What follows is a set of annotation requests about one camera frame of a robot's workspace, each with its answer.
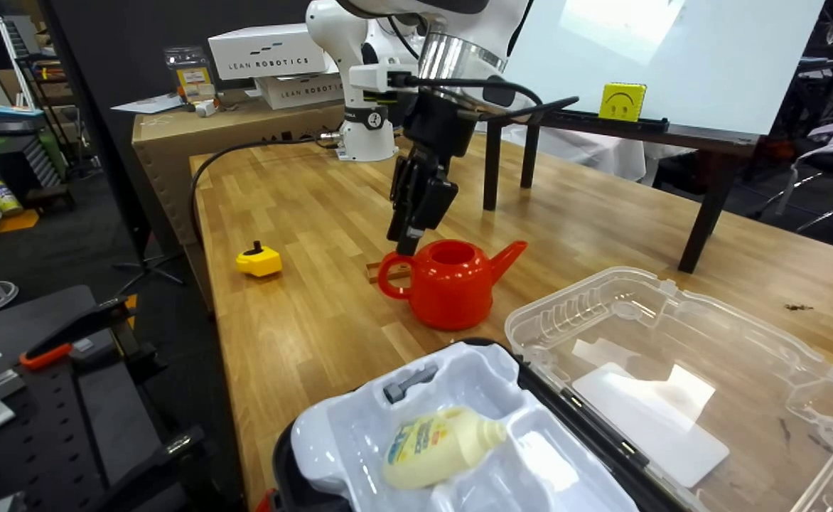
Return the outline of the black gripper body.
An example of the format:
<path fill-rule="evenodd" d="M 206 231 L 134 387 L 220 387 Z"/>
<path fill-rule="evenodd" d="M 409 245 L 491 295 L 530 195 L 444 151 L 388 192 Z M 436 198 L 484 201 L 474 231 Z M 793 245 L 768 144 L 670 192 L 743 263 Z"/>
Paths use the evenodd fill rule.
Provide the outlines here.
<path fill-rule="evenodd" d="M 406 228 L 436 228 L 449 209 L 459 185 L 449 179 L 449 159 L 463 157 L 474 121 L 440 94 L 419 91 L 405 113 L 405 137 L 412 151 L 395 162 L 390 198 L 409 198 Z"/>

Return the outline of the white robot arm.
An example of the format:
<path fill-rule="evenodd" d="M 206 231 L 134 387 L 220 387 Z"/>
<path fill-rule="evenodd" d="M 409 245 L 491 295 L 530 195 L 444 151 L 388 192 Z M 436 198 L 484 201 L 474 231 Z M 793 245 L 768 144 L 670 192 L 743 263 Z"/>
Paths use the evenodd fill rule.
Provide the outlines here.
<path fill-rule="evenodd" d="M 304 24 L 342 78 L 336 152 L 395 159 L 388 238 L 412 256 L 459 195 L 449 162 L 484 113 L 530 87 L 503 71 L 531 0 L 311 0 Z"/>

